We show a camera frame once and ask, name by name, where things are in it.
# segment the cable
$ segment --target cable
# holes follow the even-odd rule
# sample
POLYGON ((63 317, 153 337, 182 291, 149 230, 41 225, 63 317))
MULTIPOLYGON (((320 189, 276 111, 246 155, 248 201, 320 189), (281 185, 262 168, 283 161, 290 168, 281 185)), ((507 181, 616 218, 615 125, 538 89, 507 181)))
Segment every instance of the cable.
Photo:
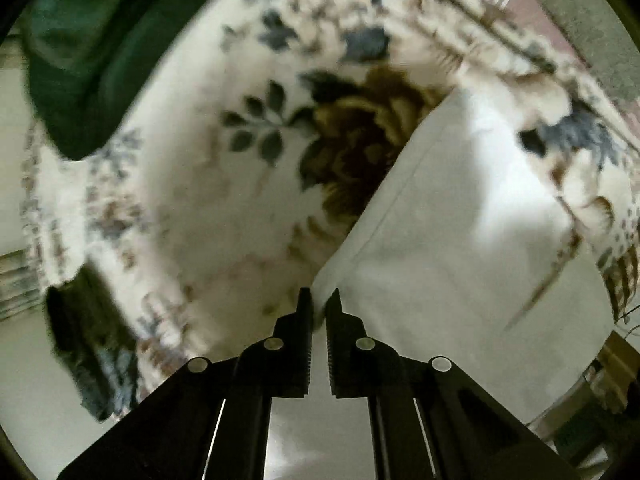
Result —
POLYGON ((640 308, 640 304, 636 305, 635 307, 633 307, 629 312, 625 312, 623 317, 628 316, 629 314, 631 314, 634 310, 638 310, 640 308))
POLYGON ((629 337, 630 335, 635 335, 637 337, 640 337, 640 334, 634 334, 634 330, 636 330, 636 328, 640 328, 640 325, 636 325, 635 327, 633 327, 631 330, 629 330, 628 332, 626 332, 626 335, 623 337, 623 339, 626 341, 626 338, 629 337))

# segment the floral pattern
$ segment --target floral pattern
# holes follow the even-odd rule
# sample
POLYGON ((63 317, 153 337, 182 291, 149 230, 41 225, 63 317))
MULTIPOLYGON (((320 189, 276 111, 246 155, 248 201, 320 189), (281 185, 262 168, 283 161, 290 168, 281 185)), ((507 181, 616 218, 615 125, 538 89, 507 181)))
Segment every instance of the floral pattern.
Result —
POLYGON ((523 152, 574 220, 537 298, 580 244, 608 276, 638 243, 614 240, 636 152, 544 38, 482 0, 211 0, 102 150, 62 161, 35 123, 23 216, 40 286, 97 262, 136 334, 143 398, 190 356, 269 335, 420 121, 479 84, 524 118, 523 152))
POLYGON ((300 161, 303 188, 322 184, 329 218, 353 223, 443 94, 416 88, 384 65, 371 68, 362 85, 320 71, 300 81, 316 101, 319 133, 300 161))

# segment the black metal bracket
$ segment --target black metal bracket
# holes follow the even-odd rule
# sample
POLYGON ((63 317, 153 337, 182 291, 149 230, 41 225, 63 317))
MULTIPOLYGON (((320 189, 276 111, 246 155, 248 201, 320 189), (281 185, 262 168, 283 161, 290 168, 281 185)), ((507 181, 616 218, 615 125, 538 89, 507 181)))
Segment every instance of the black metal bracket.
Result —
MULTIPOLYGON (((273 397, 308 392, 312 301, 238 358, 195 358, 59 480, 261 480, 273 397)), ((445 357, 398 355, 326 304, 332 393, 365 397, 378 480, 573 480, 578 475, 445 357)))
POLYGON ((308 392, 313 307, 240 357, 189 361, 67 466, 59 480, 262 480, 273 397, 308 392))
POLYGON ((326 304, 332 393, 369 402, 378 480, 571 480, 574 469, 446 357, 400 357, 326 304))

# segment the metal screw head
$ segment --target metal screw head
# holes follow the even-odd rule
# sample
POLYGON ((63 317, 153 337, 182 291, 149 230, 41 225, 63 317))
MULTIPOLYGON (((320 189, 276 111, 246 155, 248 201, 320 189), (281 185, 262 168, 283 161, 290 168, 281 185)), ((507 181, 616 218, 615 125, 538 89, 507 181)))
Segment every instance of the metal screw head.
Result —
POLYGON ((284 346, 284 341, 279 337, 270 337, 264 340, 264 347, 267 350, 280 350, 284 346))
POLYGON ((356 341, 356 348, 359 350, 373 350, 376 342, 370 337, 361 337, 356 341))
POLYGON ((431 361, 431 366, 434 370, 439 372, 448 372, 451 370, 452 364, 446 357, 436 357, 433 361, 431 361))
POLYGON ((209 363, 202 357, 194 357, 187 363, 187 369, 192 374, 199 374, 200 372, 203 372, 207 369, 207 366, 209 366, 209 363))

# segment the green cloth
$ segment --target green cloth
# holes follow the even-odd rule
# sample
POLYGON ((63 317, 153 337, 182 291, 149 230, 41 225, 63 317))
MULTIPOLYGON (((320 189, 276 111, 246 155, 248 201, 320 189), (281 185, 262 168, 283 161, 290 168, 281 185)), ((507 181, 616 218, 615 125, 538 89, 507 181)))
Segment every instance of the green cloth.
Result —
POLYGON ((54 355, 71 373, 82 405, 98 421, 135 408, 136 338, 91 264, 45 298, 54 355))
POLYGON ((154 66, 207 0, 33 0, 22 19, 28 86, 72 160, 102 147, 154 66))

